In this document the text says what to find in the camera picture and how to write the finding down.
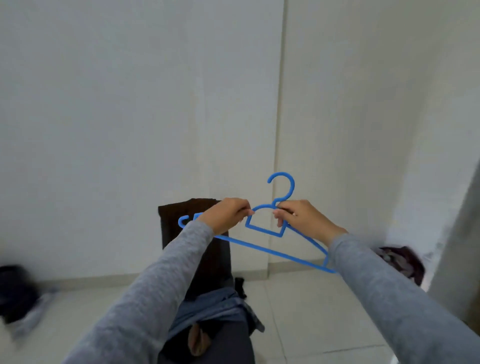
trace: hand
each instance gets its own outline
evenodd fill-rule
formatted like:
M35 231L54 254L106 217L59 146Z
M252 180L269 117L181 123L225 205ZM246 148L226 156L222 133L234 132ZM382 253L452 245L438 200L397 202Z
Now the hand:
M241 198L225 198L201 214L197 220L210 226L215 235L233 228L244 217L253 215L250 203Z
M278 219L278 227L286 220L302 234L323 242L327 247L337 236L348 233L327 219L307 200L283 201L277 207L280 209L274 210L273 214Z

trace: grey long sleeve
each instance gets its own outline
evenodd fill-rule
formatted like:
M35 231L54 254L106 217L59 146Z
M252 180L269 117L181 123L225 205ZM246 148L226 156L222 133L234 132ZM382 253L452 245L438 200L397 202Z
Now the grey long sleeve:
M401 363L480 363L480 338L355 236L329 251Z
M213 236L203 222L189 222L64 363L157 363L178 307Z

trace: blue plastic hanger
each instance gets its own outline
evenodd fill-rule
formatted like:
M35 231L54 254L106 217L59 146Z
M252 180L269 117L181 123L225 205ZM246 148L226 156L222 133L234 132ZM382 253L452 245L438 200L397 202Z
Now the blue plastic hanger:
M288 198L290 198L290 196L292 196L292 193L293 193L293 190L295 189L295 181L293 179L293 177L291 175L289 175L288 173L286 172L277 172L277 173L274 173L272 174L267 182L268 183L271 183L273 181L273 179L277 176L285 176L287 177L289 180L290 180L290 190L289 192L283 196L283 197L279 197L279 198L276 198L273 200L273 202L271 204L263 204L263 205L258 205L256 207L254 207L252 210L253 211L257 211L261 208L271 208L271 209L276 209L276 205L277 203L279 202L282 202L282 201L285 201L287 200ZM195 220L197 217L199 217L200 215L202 214L202 212L199 212L197 214L194 214L193 216L193 220ZM185 227L185 224L183 223L183 221L185 219L188 219L189 216L188 215L185 215L185 216L182 216L180 219L179 219L179 226L183 229ZM264 248L262 246L259 246L259 245L255 245L255 244L252 244L252 243L247 243L247 242L244 242L242 240L238 240L238 239L235 239L235 238L230 238L229 236L223 236L223 235L216 235L215 237L217 239L221 239L221 240L225 240L227 242L231 242L231 243L235 243L235 244L239 244L239 245L243 245L243 246L246 246L248 248L252 248L252 249L256 249L256 250L260 250L261 252L265 252L265 253L269 253L269 254L273 254L273 255L276 255L276 256L279 256L279 257L282 257L282 258L285 258L285 259L288 259L288 260L291 260L293 262L297 262L297 263L300 263L300 264L304 264L306 266L310 266L310 267L313 267L313 268L316 268L316 269L320 269L320 270L323 270L325 272L328 272L328 273L336 273L334 270L332 269L329 269L326 267L327 263L328 263L328 252L325 250L325 248L323 248L319 243L317 243L315 240L313 240L312 238L309 238L308 236L305 236L303 235L300 231L298 231L297 229L295 229L294 227L292 227L289 223L287 223L285 220L283 220L283 225L282 225L282 229L280 230L280 232L275 232L275 231L271 231L271 230L268 230L268 229L264 229L264 228L260 228L258 226L255 226L255 225L252 225L250 222L252 220L252 217L251 216L248 216L247 217L247 221L245 222L245 227L246 228L249 228L249 229L253 229L253 230L257 230L259 232L263 232L265 234L269 234L269 235L273 235L273 236L276 236L276 237L279 237L281 238L285 232L285 229L286 228L289 228L290 230L293 230L294 232L296 232L298 235L301 235L302 237L304 237L305 239L307 239L309 242L311 242L316 248L320 249L322 251L323 254L325 254L325 259L324 259L324 262L323 264L320 266L318 264L314 264L314 263L311 263L307 260L303 260L303 259L300 259L300 258L297 258L295 256L291 256L291 255L288 255L288 254L285 254L285 253L281 253L281 252L278 252L276 250L272 250L272 249L268 249L268 248Z

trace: hanger hook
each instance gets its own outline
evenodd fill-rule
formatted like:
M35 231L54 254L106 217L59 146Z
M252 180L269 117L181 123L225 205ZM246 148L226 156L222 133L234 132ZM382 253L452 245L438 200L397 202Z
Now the hanger hook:
M272 205L276 205L278 202L282 202L282 201L285 201L285 200L289 199L290 196L292 196L293 190L295 189L295 181L293 180L293 177L290 176L286 172L277 172L277 173L272 174L270 177L268 177L267 182L271 183L274 180L274 178L278 177L278 176L284 176L284 177L288 178L288 180L290 181L290 190L285 196L278 197L275 200L273 200Z

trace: left hand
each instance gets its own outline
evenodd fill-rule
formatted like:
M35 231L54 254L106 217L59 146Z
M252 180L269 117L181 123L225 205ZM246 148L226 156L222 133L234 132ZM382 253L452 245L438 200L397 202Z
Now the left hand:
M233 228L244 217L253 215L250 203L241 198L227 197L201 214L200 220L212 228L215 235L223 234Z

